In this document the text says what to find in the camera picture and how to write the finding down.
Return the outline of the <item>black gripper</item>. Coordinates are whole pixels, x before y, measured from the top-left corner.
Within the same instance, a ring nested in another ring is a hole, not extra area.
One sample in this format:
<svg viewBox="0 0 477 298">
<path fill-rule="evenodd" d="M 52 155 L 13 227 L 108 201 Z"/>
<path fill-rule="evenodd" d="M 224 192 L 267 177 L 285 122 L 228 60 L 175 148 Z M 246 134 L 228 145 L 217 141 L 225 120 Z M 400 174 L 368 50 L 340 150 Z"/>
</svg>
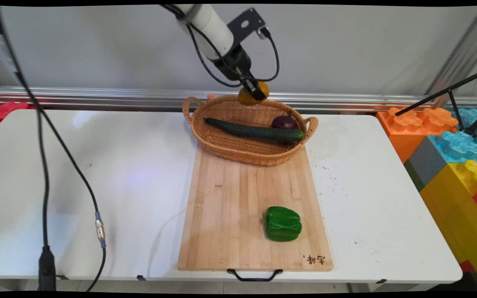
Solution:
<svg viewBox="0 0 477 298">
<path fill-rule="evenodd" d="M 244 102 L 267 99 L 267 83 L 252 80 L 251 59 L 241 45 L 235 45 L 222 59 L 214 59 L 214 66 L 230 81 L 240 81 L 244 87 Z"/>
</svg>

